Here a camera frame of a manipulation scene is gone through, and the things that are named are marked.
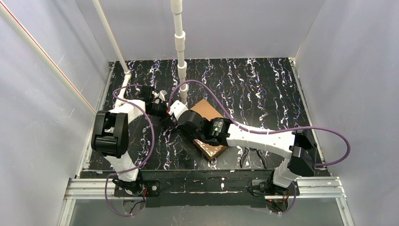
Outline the brown cardboard express box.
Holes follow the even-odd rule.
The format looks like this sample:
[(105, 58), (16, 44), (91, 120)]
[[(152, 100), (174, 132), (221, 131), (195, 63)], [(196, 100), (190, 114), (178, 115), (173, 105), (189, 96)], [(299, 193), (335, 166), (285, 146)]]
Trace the brown cardboard express box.
[[(202, 99), (191, 110), (197, 112), (201, 117), (211, 120), (223, 117), (207, 100)], [(213, 161), (217, 156), (228, 149), (227, 146), (211, 146), (195, 139), (194, 144), (202, 151), (209, 161)]]

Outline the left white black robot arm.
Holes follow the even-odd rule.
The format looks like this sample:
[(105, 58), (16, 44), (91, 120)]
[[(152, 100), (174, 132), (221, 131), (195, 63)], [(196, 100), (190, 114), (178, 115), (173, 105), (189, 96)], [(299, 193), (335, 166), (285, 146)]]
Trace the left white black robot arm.
[(110, 162), (117, 172), (113, 183), (133, 195), (144, 191), (141, 172), (128, 154), (129, 124), (142, 115), (167, 116), (167, 92), (153, 86), (141, 86), (133, 100), (122, 100), (122, 105), (112, 110), (96, 113), (91, 138), (92, 150)]

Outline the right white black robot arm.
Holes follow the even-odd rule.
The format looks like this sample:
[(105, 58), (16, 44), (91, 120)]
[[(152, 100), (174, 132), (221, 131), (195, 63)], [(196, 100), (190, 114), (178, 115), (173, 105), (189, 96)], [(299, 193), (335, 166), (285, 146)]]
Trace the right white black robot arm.
[(227, 118), (208, 120), (192, 110), (174, 116), (177, 127), (191, 140), (211, 146), (241, 146), (283, 157), (269, 178), (257, 186), (259, 192), (281, 194), (292, 181), (315, 174), (317, 145), (307, 129), (278, 134), (263, 130), (256, 134), (253, 128), (244, 129), (242, 124), (235, 125)]

